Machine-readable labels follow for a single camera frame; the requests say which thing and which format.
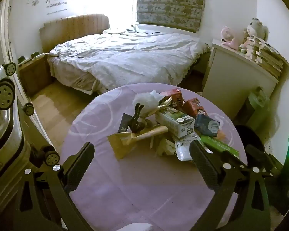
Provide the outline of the dark blue snack packet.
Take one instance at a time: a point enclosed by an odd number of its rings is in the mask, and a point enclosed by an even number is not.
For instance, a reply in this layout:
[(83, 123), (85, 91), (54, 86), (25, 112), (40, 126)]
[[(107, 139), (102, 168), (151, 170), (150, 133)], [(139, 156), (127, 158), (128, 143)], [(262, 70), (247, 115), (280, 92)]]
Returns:
[(198, 130), (202, 135), (209, 137), (216, 137), (220, 123), (209, 116), (200, 114), (195, 119), (195, 129)]

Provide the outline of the white green carton box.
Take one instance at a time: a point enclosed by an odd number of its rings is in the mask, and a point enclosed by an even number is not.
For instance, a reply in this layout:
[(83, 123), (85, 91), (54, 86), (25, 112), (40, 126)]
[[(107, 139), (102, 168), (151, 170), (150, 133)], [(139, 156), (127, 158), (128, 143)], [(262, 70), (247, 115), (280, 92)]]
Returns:
[(195, 119), (172, 107), (166, 107), (155, 113), (155, 120), (167, 126), (169, 132), (177, 138), (185, 137), (194, 131)]

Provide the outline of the red snack box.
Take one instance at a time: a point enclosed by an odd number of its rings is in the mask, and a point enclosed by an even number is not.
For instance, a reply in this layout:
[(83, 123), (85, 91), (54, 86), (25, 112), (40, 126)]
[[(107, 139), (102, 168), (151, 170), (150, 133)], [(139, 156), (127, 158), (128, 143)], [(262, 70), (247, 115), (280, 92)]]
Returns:
[(179, 107), (182, 107), (184, 104), (184, 99), (182, 96), (182, 91), (178, 88), (171, 89), (168, 91), (160, 92), (160, 95), (163, 96), (162, 102), (166, 101), (168, 98), (172, 98), (170, 106), (173, 108), (178, 109)]
[(199, 115), (208, 115), (198, 98), (187, 100), (183, 105), (183, 111), (194, 118)]

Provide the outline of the black hair clip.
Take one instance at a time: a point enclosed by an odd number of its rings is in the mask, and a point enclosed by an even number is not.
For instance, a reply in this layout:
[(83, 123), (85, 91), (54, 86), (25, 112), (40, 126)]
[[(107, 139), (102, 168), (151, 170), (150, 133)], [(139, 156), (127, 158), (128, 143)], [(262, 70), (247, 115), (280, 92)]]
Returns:
[(129, 121), (129, 128), (133, 134), (139, 134), (145, 128), (153, 127), (152, 121), (148, 119), (140, 119), (141, 110), (144, 108), (144, 105), (137, 103), (135, 106), (134, 115)]

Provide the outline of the white tissue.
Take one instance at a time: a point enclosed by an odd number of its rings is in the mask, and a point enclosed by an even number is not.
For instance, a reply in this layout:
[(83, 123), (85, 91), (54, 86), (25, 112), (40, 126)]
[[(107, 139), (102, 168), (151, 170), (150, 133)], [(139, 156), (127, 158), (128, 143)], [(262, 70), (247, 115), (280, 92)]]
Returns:
[(156, 90), (138, 93), (134, 97), (133, 106), (136, 106), (137, 103), (139, 103), (139, 105), (143, 105), (144, 107), (140, 111), (140, 117), (146, 118), (159, 110), (160, 101), (164, 97), (164, 95), (157, 93)]

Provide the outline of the black round trash bin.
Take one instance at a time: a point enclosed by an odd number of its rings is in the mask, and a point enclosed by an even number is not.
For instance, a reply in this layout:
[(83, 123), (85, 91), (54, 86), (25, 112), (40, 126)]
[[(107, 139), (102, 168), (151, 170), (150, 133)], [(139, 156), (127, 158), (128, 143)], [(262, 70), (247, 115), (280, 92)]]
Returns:
[(241, 141), (243, 143), (246, 157), (247, 157), (247, 165), (249, 167), (257, 166), (260, 167), (260, 163), (249, 153), (247, 153), (247, 146), (251, 145), (258, 149), (260, 152), (265, 152), (264, 145), (262, 141), (260, 140), (259, 136), (249, 127), (246, 125), (235, 125), (234, 126), (241, 138)]

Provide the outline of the silver suitcase with wheels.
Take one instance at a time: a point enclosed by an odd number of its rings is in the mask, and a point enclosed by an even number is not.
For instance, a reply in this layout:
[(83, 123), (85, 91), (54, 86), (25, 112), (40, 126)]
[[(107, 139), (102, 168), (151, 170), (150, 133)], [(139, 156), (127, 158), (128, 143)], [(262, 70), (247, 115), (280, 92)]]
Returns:
[(0, 65), (0, 213), (16, 195), (25, 169), (59, 163), (56, 149), (30, 122), (32, 103), (21, 105), (11, 76), (14, 63)]

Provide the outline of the white dresser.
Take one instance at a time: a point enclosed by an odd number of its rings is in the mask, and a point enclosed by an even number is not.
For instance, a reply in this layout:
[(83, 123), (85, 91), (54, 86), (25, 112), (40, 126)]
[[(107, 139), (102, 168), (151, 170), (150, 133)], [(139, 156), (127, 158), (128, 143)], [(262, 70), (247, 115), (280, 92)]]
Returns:
[(202, 96), (234, 119), (249, 93), (262, 87), (270, 97), (278, 80), (243, 53), (213, 39)]

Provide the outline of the stack of books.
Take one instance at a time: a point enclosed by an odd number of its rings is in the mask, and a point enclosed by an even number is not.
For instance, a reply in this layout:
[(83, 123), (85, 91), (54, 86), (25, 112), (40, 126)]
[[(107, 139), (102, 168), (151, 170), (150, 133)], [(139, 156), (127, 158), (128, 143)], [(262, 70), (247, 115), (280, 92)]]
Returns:
[(258, 37), (248, 37), (242, 49), (247, 58), (279, 80), (283, 68), (289, 66), (288, 61), (271, 45)]

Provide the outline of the wooden nightstand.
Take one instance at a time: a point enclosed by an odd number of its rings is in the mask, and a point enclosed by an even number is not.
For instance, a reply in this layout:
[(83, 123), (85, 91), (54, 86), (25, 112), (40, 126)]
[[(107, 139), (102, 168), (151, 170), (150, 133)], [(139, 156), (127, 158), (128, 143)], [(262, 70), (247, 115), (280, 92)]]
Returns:
[(43, 53), (19, 65), (19, 78), (26, 95), (30, 98), (54, 81), (47, 58), (48, 54)]

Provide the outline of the bed with white duvet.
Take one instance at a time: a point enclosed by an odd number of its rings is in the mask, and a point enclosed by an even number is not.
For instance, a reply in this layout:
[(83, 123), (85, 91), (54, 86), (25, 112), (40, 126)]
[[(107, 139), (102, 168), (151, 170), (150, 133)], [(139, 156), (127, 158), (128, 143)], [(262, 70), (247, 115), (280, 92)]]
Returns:
[(194, 33), (106, 30), (56, 45), (47, 60), (62, 84), (92, 93), (139, 83), (178, 85), (209, 51)]

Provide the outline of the grey plush toy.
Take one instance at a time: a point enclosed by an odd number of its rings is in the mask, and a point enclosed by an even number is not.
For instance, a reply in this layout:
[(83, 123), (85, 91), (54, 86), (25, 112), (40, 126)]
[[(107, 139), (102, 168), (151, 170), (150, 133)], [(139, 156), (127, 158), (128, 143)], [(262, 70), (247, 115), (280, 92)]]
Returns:
[(258, 18), (252, 18), (250, 24), (247, 26), (247, 34), (251, 36), (255, 36), (261, 38), (264, 41), (268, 39), (268, 28), (264, 26), (263, 23)]

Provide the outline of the pink plush toy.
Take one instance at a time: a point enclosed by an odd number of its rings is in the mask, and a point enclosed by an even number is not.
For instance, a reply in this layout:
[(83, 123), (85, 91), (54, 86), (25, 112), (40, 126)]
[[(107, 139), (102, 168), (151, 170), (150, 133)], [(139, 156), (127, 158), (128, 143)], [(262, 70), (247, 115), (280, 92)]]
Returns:
[(222, 28), (220, 35), (223, 45), (237, 51), (243, 40), (247, 37), (247, 29), (243, 29), (243, 31), (237, 33), (232, 28), (225, 26)]

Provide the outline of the wooden headboard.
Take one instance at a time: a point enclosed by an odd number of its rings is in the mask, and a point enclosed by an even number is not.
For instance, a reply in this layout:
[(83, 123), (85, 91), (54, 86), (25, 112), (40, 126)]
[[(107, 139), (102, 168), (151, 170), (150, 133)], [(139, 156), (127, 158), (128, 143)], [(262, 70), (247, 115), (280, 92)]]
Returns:
[(86, 35), (102, 34), (109, 28), (109, 19), (104, 14), (89, 14), (65, 17), (43, 24), (39, 30), (44, 53), (58, 44), (78, 39)]

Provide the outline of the grey patterned window blind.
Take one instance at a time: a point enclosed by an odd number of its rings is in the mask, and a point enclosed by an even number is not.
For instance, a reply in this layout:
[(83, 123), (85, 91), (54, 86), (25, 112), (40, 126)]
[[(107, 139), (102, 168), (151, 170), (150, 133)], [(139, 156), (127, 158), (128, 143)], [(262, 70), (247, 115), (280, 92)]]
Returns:
[(137, 22), (197, 32), (205, 0), (137, 0)]

